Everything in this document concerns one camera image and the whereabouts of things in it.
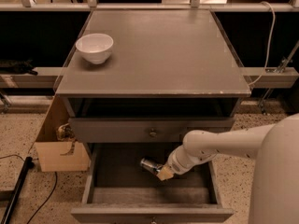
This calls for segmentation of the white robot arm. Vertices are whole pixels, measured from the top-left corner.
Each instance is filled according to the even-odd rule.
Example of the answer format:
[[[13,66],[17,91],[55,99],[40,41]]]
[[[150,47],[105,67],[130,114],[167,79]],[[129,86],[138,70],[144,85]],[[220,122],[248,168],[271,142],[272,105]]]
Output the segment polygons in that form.
[[[188,132],[158,173],[183,175],[218,154],[255,160],[249,224],[299,224],[299,115],[244,130]]]

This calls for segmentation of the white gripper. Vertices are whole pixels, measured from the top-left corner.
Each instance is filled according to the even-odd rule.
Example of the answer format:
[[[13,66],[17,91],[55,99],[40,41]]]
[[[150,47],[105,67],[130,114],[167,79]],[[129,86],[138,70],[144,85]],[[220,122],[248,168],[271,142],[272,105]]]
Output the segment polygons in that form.
[[[167,166],[163,166],[158,172],[157,177],[165,181],[177,175],[183,175],[189,172],[195,165],[199,164],[199,159],[190,155],[183,146],[177,147],[171,152],[167,160]]]

